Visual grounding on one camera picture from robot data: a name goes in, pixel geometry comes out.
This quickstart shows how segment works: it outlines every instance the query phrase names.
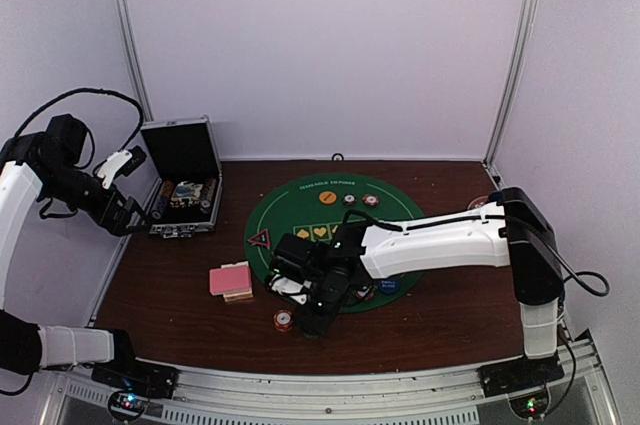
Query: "poker chip case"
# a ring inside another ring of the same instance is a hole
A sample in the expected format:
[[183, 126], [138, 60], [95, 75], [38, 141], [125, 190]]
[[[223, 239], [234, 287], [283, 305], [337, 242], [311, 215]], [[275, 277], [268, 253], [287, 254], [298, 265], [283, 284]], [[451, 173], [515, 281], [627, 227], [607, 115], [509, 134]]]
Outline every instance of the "poker chip case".
[[158, 172], [147, 210], [153, 220], [149, 233], [188, 238], [213, 231], [222, 197], [222, 164], [209, 117], [146, 122], [141, 133]]

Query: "dark wood surface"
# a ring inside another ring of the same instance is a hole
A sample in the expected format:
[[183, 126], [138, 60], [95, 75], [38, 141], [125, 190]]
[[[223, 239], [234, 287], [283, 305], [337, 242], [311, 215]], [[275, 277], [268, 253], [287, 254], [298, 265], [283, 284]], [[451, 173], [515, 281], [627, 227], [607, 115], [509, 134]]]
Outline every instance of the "dark wood surface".
[[386, 180], [427, 216], [464, 210], [492, 190], [478, 163], [230, 162], [217, 230], [192, 239], [132, 238], [97, 326], [129, 332], [142, 358], [222, 370], [287, 374], [409, 371], [522, 353], [518, 303], [508, 267], [425, 273], [405, 297], [340, 315], [329, 335], [281, 333], [273, 315], [287, 304], [253, 281], [255, 298], [225, 304], [208, 291], [209, 269], [244, 259], [245, 223], [262, 197], [289, 180], [348, 172]]

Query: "metal frame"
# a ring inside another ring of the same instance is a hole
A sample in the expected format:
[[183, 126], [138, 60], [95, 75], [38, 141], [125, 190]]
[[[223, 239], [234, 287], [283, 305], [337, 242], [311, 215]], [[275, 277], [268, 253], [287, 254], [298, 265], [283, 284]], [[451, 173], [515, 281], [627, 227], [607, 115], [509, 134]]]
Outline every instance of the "metal frame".
[[136, 51], [136, 44], [133, 39], [133, 28], [131, 27], [131, 16], [129, 15], [129, 6], [127, 0], [115, 0], [116, 12], [120, 22], [120, 33], [122, 34], [122, 42], [127, 57], [127, 68], [129, 69], [129, 77], [136, 98], [142, 105], [145, 120], [153, 120], [153, 112], [149, 105], [149, 97], [147, 89], [142, 79], [142, 68]]
[[507, 119], [509, 118], [509, 113], [520, 81], [520, 75], [522, 74], [526, 47], [529, 42], [529, 37], [531, 36], [537, 6], [538, 0], [522, 0], [520, 22], [518, 24], [518, 33], [513, 47], [513, 54], [511, 55], [509, 73], [502, 93], [496, 123], [493, 128], [491, 140], [489, 141], [489, 147], [484, 157], [484, 164], [489, 169], [490, 175], [493, 174], [492, 168], [494, 167], [496, 154], [498, 153], [498, 148], [504, 135]]
[[[584, 377], [589, 385], [598, 423], [618, 425], [620, 419], [595, 345], [585, 339], [574, 342], [572, 349], [577, 357], [576, 377]], [[565, 347], [559, 347], [559, 354], [565, 377], [553, 385], [563, 387], [569, 381], [573, 363]], [[180, 375], [174, 398], [153, 400], [145, 418], [160, 423], [201, 425], [411, 425], [424, 423], [425, 419], [430, 423], [430, 417], [434, 420], [457, 414], [469, 417], [469, 413], [473, 417], [477, 407], [507, 398], [484, 397], [477, 372], [480, 365], [346, 376], [260, 375], [177, 366]], [[111, 389], [92, 382], [89, 375], [88, 370], [81, 368], [60, 374], [40, 423], [59, 423], [65, 397], [103, 407]]]

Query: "white wall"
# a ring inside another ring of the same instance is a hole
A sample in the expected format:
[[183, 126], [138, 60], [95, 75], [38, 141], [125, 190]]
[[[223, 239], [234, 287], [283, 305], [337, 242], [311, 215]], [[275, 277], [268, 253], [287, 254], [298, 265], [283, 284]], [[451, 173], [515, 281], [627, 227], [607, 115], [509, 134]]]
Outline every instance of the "white wall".
[[568, 286], [578, 331], [590, 327], [624, 423], [640, 376], [640, 0], [540, 0], [497, 166], [556, 226], [575, 268], [612, 293]]
[[481, 158], [522, 0], [128, 0], [156, 118], [223, 158]]
[[[113, 0], [0, 0], [0, 53], [1, 142], [31, 111], [68, 89], [132, 92]], [[93, 129], [100, 159], [122, 144], [137, 120], [125, 102], [80, 96], [61, 102], [28, 131], [42, 130], [49, 117], [66, 112]], [[147, 167], [121, 180], [121, 190], [144, 198], [150, 173]], [[37, 208], [11, 264], [6, 310], [42, 324], [84, 326], [118, 239], [84, 214], [43, 222]], [[23, 382], [24, 377], [0, 373], [2, 389]], [[0, 398], [3, 423], [32, 423], [46, 390], [47, 375], [38, 374], [24, 395]]]

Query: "poker chip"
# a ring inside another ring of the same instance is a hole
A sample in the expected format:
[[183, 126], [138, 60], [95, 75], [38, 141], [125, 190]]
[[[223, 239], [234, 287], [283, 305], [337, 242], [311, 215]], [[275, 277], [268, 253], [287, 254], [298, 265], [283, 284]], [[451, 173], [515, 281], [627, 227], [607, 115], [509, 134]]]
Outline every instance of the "poker chip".
[[327, 190], [318, 195], [318, 200], [325, 205], [333, 205], [338, 200], [338, 196], [334, 192]]
[[400, 288], [400, 286], [395, 280], [380, 280], [378, 283], [378, 290], [385, 295], [393, 295], [398, 291], [398, 288]]
[[355, 293], [358, 300], [364, 300], [365, 302], [373, 300], [373, 295], [373, 287], [367, 287], [364, 290], [357, 290]]
[[344, 203], [347, 207], [351, 207], [355, 205], [357, 201], [358, 199], [356, 198], [355, 195], [347, 194], [344, 197], [342, 197], [342, 203]]
[[273, 316], [273, 323], [279, 332], [288, 332], [293, 328], [293, 314], [289, 310], [280, 310]]
[[369, 207], [375, 207], [380, 203], [380, 199], [375, 195], [365, 195], [362, 201]]
[[489, 201], [489, 197], [487, 195], [474, 198], [473, 200], [471, 200], [469, 205], [467, 205], [467, 210], [474, 210], [476, 208], [480, 208], [481, 206], [485, 205], [488, 201]]

